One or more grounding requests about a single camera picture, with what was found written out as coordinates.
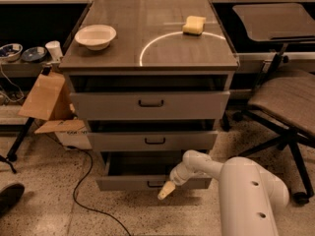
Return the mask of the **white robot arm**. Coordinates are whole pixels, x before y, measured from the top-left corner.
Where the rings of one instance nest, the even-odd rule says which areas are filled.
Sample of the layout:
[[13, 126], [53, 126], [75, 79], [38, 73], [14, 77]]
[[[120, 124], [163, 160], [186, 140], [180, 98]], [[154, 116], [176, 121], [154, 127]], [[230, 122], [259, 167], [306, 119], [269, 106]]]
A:
[[246, 157], [221, 163], [196, 150], [184, 152], [157, 197], [206, 174], [219, 182], [221, 236], [279, 236], [274, 212], [286, 208], [289, 192], [279, 177]]

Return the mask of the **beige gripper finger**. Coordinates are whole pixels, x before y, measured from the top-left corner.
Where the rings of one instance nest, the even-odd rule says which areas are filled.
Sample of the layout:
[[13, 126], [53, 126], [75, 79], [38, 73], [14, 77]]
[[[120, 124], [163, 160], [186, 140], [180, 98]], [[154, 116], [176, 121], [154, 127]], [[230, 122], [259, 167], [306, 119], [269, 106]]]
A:
[[176, 186], [172, 181], [166, 181], [161, 190], [159, 191], [157, 198], [164, 200], [169, 194], [175, 190]]

